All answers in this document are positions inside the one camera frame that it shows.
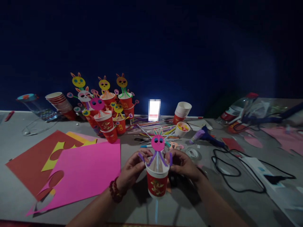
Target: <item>hand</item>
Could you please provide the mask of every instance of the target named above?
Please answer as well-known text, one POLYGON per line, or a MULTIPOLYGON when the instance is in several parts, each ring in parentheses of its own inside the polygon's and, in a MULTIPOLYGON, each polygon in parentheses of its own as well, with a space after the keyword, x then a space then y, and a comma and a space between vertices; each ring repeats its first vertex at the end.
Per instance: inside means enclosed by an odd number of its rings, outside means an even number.
MULTIPOLYGON (((195 183, 203 179, 203 174, 198 170, 187 154, 176 149, 170 149, 169 151, 172 153, 174 164, 170 167, 171 171, 185 175, 195 183)), ((167 163, 169 163, 169 152, 165 154, 165 158, 167 163)))
POLYGON ((140 173, 145 169, 145 163, 142 162, 138 153, 141 153, 144 160, 148 163, 149 156, 152 153, 149 149, 140 148, 136 151, 125 163, 125 166, 121 170, 121 174, 117 179, 117 188, 121 193, 125 193, 130 189, 137 181, 140 173))

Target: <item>clear plastic container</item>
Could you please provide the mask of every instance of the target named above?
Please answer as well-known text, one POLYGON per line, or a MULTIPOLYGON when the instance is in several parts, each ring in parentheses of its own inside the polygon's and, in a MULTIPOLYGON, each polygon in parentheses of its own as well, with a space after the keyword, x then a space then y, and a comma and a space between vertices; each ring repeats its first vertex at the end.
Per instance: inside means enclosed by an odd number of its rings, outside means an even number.
POLYGON ((258 94, 251 92, 244 98, 235 101, 221 116, 217 118, 216 122, 222 125, 227 125, 230 121, 239 116, 244 107, 246 110, 250 109, 250 106, 257 97, 258 94))
POLYGON ((58 117, 56 112, 44 107, 43 101, 35 94, 22 95, 17 98, 17 101, 26 105, 30 111, 42 120, 51 121, 58 117))

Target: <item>yellow rabbit face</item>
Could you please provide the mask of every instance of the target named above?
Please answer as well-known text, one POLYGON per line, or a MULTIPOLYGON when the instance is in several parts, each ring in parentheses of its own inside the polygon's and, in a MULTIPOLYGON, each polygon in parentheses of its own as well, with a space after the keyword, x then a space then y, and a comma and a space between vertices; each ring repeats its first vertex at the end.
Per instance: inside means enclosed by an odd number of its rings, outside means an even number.
POLYGON ((122 73, 122 76, 120 77, 118 74, 117 75, 117 84, 119 87, 122 87, 122 88, 126 88, 127 86, 127 80, 124 78, 124 73, 122 73))
POLYGON ((122 107, 121 104, 117 104, 117 103, 115 103, 115 102, 112 102, 110 105, 111 105, 111 107, 114 109, 114 111, 115 111, 116 113, 122 113, 123 107, 122 107))
POLYGON ((101 79, 100 77, 99 78, 99 87, 102 89, 102 90, 108 90, 110 88, 110 83, 106 80, 106 76, 104 76, 104 79, 101 79))
POLYGON ((78 76, 75 76, 73 73, 70 73, 73 77, 73 85, 75 85, 75 87, 84 87, 85 86, 85 80, 81 77, 81 74, 78 73, 78 76))

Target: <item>bright light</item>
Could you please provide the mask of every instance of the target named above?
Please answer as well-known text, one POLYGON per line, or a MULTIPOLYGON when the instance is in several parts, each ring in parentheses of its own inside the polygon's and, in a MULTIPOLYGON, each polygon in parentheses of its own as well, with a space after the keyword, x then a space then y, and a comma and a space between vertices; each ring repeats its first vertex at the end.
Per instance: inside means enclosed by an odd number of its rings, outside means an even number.
POLYGON ((160 115, 161 99, 148 101, 148 121, 158 121, 160 115))

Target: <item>glue stick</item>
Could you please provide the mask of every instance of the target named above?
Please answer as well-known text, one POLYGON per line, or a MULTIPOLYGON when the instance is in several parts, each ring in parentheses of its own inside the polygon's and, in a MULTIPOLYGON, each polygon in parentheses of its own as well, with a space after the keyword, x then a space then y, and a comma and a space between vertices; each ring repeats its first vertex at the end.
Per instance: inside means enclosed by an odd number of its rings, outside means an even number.
POLYGON ((190 144, 194 144, 196 140, 200 139, 201 136, 203 136, 205 131, 203 129, 200 129, 196 132, 196 134, 189 140, 190 144))

